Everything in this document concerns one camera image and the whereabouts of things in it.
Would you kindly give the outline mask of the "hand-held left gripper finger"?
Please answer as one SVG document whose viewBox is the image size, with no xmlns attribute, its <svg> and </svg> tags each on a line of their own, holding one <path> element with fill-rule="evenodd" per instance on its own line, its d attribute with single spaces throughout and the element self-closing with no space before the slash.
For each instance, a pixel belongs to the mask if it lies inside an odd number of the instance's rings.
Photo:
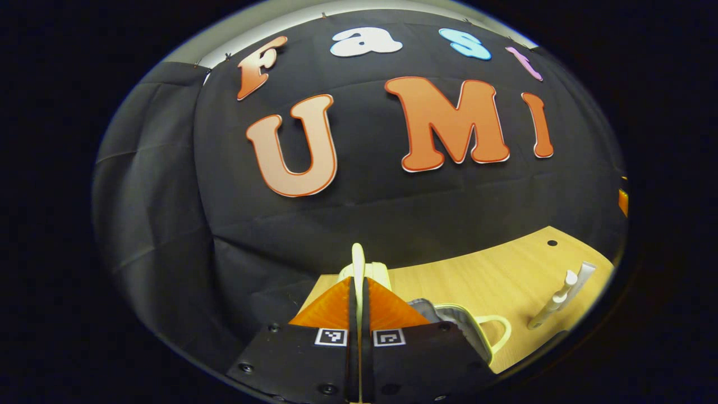
<svg viewBox="0 0 718 404">
<path fill-rule="evenodd" d="M 236 357 L 227 376 L 261 399 L 277 403 L 349 403 L 360 397 L 356 289 L 342 307 L 345 327 L 264 325 Z"/>
<path fill-rule="evenodd" d="M 484 319 L 464 307 L 403 301 L 362 281 L 361 397 L 369 403 L 470 403 L 497 381 Z"/>
</svg>

